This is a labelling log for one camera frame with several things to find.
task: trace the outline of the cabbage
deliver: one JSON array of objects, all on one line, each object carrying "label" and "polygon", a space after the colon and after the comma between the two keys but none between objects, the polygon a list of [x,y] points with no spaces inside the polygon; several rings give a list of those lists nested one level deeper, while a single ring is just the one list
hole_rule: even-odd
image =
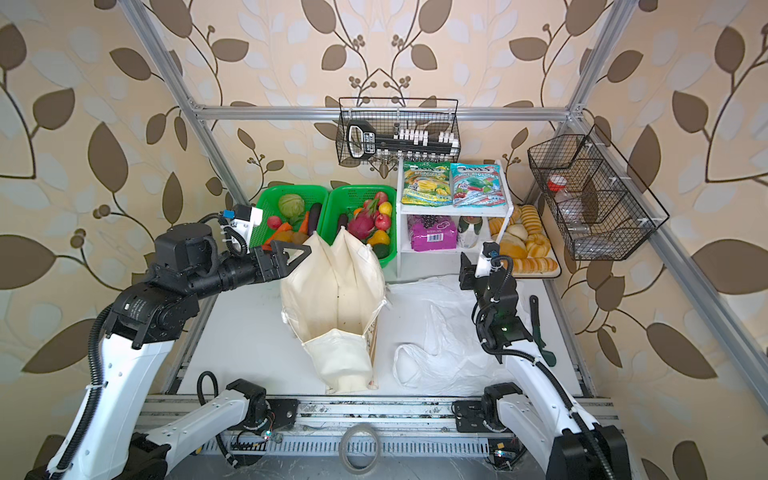
[{"label": "cabbage", "polygon": [[304,199],[297,194],[285,194],[277,201],[277,209],[286,218],[304,214]]}]

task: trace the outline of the green candy package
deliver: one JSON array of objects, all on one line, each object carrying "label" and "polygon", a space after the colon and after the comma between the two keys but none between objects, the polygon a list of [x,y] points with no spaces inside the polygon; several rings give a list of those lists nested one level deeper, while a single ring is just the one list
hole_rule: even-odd
[{"label": "green candy package", "polygon": [[408,205],[450,205],[450,164],[405,161],[402,164],[402,202]]},{"label": "green candy package", "polygon": [[496,207],[507,203],[498,165],[451,164],[454,207]]}]

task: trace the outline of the green plastic basket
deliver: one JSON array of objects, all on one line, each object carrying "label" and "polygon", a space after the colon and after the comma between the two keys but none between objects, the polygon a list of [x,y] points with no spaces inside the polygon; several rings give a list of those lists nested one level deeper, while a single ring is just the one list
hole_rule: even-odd
[{"label": "green plastic basket", "polygon": [[397,191],[386,185],[348,185],[336,188],[328,196],[328,205],[323,216],[323,226],[319,228],[320,236],[328,243],[336,239],[336,225],[339,223],[339,215],[347,214],[352,219],[352,212],[362,207],[362,203],[376,195],[376,192],[384,192],[392,204],[392,226],[389,228],[389,255],[379,259],[382,268],[393,258],[397,257],[397,223],[395,204]]},{"label": "green plastic basket", "polygon": [[326,204],[328,203],[328,190],[320,185],[278,185],[267,188],[259,197],[256,207],[264,210],[264,216],[261,225],[255,227],[250,235],[251,247],[260,247],[274,233],[274,230],[266,225],[266,219],[273,215],[283,218],[280,215],[280,210],[277,208],[277,201],[285,194],[299,194],[304,199],[305,211],[309,211],[313,204],[323,204],[323,209],[320,211],[320,220],[317,223],[317,231],[322,231],[323,218],[325,217]]}]

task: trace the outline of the gray floor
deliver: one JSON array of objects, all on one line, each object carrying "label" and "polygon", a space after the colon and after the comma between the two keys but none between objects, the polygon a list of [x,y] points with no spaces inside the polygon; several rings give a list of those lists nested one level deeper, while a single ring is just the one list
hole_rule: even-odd
[{"label": "gray floor", "polygon": [[[365,465],[364,461],[350,461]],[[365,480],[543,480],[544,472],[526,453],[512,472],[497,472],[475,458],[382,457],[366,475],[352,475],[337,457],[293,457],[266,455],[260,462],[233,470],[221,455],[198,455],[184,459],[166,477],[168,480],[313,480],[315,478]]]}]

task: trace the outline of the purple package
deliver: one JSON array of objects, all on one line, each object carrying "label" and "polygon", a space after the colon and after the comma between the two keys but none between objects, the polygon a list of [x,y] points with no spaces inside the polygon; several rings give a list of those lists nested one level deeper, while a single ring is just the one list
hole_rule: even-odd
[{"label": "purple package", "polygon": [[416,252],[456,248],[458,229],[445,215],[408,215],[411,248]]}]

